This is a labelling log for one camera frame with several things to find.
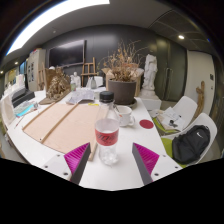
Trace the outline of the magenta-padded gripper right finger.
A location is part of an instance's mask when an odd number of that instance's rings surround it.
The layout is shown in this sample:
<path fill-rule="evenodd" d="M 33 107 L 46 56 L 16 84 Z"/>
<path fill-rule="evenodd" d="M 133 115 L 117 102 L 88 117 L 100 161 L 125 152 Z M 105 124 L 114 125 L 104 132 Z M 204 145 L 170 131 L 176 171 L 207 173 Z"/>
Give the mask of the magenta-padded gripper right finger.
<path fill-rule="evenodd" d="M 132 146 L 132 154 L 144 185 L 182 169 L 167 154 L 157 154 L 137 143 Z"/>

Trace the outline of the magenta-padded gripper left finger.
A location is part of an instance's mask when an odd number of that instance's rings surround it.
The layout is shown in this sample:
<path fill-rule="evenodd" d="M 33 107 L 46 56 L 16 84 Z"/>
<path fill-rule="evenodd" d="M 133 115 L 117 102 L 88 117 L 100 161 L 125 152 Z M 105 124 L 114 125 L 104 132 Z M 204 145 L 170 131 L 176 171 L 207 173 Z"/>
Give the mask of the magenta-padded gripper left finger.
<path fill-rule="evenodd" d="M 90 144 L 85 143 L 65 155 L 55 155 L 42 166 L 42 169 L 78 185 L 90 153 Z"/>

